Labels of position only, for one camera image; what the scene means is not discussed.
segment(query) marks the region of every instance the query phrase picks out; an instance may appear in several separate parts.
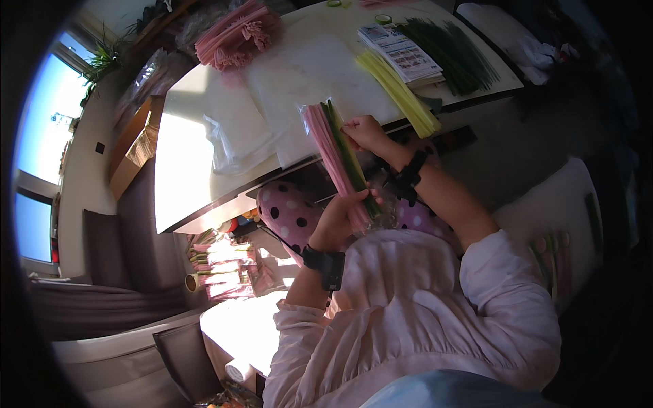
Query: window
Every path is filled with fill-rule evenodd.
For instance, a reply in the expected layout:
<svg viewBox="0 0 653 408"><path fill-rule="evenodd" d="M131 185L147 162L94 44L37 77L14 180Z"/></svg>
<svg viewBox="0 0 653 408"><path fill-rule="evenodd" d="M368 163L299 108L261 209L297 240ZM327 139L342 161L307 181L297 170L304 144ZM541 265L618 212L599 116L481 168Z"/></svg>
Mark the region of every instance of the window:
<svg viewBox="0 0 653 408"><path fill-rule="evenodd" d="M61 35L59 42L86 62L89 62L91 58L95 57L95 54L86 49L85 46L81 45L79 41L66 32Z"/></svg>
<svg viewBox="0 0 653 408"><path fill-rule="evenodd" d="M50 216L52 205L16 193L18 252L24 258L52 262Z"/></svg>
<svg viewBox="0 0 653 408"><path fill-rule="evenodd" d="M82 114L80 102L89 87L80 73L94 56L77 38L62 34L46 56L23 109L15 156L18 251L28 272L49 276L59 273L53 199L59 192L63 153L72 141L69 129Z"/></svg>
<svg viewBox="0 0 653 408"><path fill-rule="evenodd" d="M68 128L82 113L85 83L56 55L47 57L25 106L16 163L20 170L59 183L61 155L72 137Z"/></svg>

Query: right hand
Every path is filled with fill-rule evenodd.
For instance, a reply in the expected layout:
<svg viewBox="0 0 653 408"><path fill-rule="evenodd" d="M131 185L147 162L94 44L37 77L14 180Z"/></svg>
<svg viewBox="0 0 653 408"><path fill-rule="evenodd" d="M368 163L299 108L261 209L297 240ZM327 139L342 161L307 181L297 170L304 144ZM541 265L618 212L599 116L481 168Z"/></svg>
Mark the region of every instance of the right hand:
<svg viewBox="0 0 653 408"><path fill-rule="evenodd" d="M317 227L308 240L308 245L320 252L340 251L347 237L353 234L347 212L369 194L372 194L379 205L383 204L383 199L379 197L377 189L365 189L345 197L336 195L320 216Z"/></svg>
<svg viewBox="0 0 653 408"><path fill-rule="evenodd" d="M345 122L341 130L349 137L354 149L369 150L379 157L392 151L395 144L372 115L355 116Z"/></svg>

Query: cardboard box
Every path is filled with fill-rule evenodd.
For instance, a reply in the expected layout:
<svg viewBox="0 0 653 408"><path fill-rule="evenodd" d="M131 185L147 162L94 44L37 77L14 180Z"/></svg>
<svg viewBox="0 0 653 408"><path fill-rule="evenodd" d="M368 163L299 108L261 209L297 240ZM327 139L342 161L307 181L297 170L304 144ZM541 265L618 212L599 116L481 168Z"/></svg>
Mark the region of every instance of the cardboard box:
<svg viewBox="0 0 653 408"><path fill-rule="evenodd" d="M129 121L111 153L109 188L116 200L156 154L164 97L149 97Z"/></svg>

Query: stack of leaflets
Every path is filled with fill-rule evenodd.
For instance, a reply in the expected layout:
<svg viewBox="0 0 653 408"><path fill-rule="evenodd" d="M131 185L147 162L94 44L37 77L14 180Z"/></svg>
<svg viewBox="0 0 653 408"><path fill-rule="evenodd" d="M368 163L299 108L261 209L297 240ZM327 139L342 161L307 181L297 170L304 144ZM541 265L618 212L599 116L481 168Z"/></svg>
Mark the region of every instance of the stack of leaflets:
<svg viewBox="0 0 653 408"><path fill-rule="evenodd" d="M417 44L397 31L394 24L366 25L358 29L358 35L392 65L409 88L445 80L442 68Z"/></svg>

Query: couch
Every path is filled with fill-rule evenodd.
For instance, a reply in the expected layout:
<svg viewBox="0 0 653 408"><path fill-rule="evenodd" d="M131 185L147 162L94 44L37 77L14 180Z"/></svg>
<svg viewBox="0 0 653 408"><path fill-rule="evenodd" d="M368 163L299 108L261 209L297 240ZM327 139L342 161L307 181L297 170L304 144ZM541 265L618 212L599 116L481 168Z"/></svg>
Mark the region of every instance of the couch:
<svg viewBox="0 0 653 408"><path fill-rule="evenodd" d="M136 175L118 200L118 214L84 210L92 285L31 285L51 340L110 336L208 303L204 293L184 287L192 268L183 257L185 237L156 232L154 164L150 159Z"/></svg>

